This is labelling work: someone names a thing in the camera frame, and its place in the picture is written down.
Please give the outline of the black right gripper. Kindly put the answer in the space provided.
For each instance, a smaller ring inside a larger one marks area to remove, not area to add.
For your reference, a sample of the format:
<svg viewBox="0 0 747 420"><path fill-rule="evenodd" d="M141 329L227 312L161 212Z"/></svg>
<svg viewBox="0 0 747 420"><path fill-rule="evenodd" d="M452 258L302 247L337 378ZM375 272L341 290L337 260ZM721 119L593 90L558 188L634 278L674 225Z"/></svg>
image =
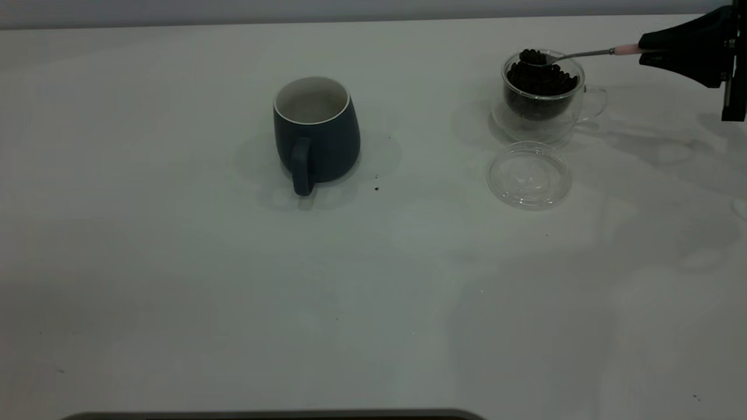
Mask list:
<svg viewBox="0 0 747 420"><path fill-rule="evenodd" d="M746 112L746 2L733 1L678 26L643 34L643 51L701 51L726 46L733 55L732 69L719 53L649 52L643 66L674 72L707 88L726 81L722 120L744 122Z"/></svg>

